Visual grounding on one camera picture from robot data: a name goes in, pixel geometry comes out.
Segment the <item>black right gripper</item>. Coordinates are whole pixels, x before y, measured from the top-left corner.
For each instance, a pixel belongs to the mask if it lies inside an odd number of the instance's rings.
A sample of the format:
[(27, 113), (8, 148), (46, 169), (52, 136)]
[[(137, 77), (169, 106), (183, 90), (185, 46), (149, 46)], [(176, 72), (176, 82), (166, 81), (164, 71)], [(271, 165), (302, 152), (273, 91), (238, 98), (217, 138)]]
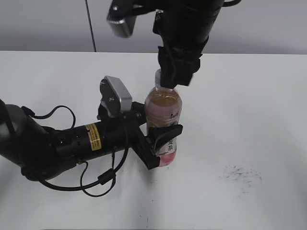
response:
[[(202, 15), (157, 11), (153, 32), (161, 36), (164, 48), (169, 48), (177, 63), (196, 61), (209, 38), (209, 19)], [(168, 89), (189, 86), (194, 73), (189, 69), (177, 70), (176, 66), (161, 67), (160, 85)]]

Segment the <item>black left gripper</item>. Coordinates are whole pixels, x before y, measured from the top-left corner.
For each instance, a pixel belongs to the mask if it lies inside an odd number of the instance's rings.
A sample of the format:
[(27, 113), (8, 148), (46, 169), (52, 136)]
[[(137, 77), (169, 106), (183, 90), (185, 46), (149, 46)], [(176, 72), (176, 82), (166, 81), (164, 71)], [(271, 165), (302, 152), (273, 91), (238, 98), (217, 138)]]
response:
[(103, 153), (109, 154), (112, 150), (131, 148), (149, 170), (157, 168), (160, 164), (160, 158), (154, 153), (157, 153), (170, 140), (181, 135), (183, 130), (180, 124), (150, 127), (147, 135), (148, 144), (140, 129), (140, 126), (145, 123), (145, 109), (144, 104), (139, 102), (132, 102), (129, 112), (121, 113), (115, 118), (110, 118), (106, 109), (99, 105), (97, 117), (100, 119), (97, 128), (100, 129)]

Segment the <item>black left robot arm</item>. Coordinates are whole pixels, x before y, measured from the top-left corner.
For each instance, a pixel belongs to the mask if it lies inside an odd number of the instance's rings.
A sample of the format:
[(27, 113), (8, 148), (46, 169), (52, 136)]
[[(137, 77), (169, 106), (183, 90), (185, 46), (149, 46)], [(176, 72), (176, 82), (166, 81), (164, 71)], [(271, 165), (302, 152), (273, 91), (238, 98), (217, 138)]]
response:
[(26, 107), (1, 103), (0, 154), (21, 168), (31, 181), (50, 180), (72, 169), (80, 161), (133, 149), (147, 169), (160, 165), (158, 151), (182, 133), (182, 125), (152, 127), (144, 135), (144, 106), (134, 102), (129, 112), (111, 118), (104, 107), (98, 109), (99, 121), (56, 130), (41, 126)]

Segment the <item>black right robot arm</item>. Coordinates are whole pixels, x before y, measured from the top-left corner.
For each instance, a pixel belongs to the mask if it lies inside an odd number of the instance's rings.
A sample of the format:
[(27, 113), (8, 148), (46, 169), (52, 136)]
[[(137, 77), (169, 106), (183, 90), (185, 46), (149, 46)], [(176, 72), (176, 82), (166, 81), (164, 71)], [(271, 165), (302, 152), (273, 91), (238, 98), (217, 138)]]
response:
[(237, 4), (237, 0), (171, 0), (156, 12), (153, 32), (163, 41), (158, 48), (163, 87), (190, 84), (221, 8)]

